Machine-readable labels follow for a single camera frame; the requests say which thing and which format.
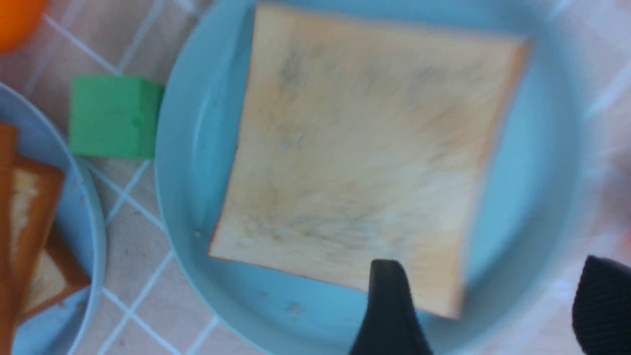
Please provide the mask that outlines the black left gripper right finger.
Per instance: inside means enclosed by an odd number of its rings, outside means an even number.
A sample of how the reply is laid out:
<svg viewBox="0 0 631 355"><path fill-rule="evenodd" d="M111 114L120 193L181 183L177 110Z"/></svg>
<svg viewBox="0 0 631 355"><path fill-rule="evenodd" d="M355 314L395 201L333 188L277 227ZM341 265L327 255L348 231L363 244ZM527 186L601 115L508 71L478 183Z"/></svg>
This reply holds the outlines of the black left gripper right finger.
<svg viewBox="0 0 631 355"><path fill-rule="evenodd" d="M629 266L588 256L574 297L572 328L586 355L631 353Z"/></svg>

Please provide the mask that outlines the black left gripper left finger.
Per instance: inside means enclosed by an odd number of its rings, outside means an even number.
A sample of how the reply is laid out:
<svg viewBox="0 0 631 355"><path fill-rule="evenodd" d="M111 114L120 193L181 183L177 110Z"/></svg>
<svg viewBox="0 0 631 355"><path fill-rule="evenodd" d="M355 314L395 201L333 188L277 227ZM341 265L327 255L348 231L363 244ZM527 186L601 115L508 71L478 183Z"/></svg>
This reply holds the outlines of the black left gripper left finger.
<svg viewBox="0 0 631 355"><path fill-rule="evenodd" d="M366 312L351 355L432 355L413 305L404 268L373 260Z"/></svg>

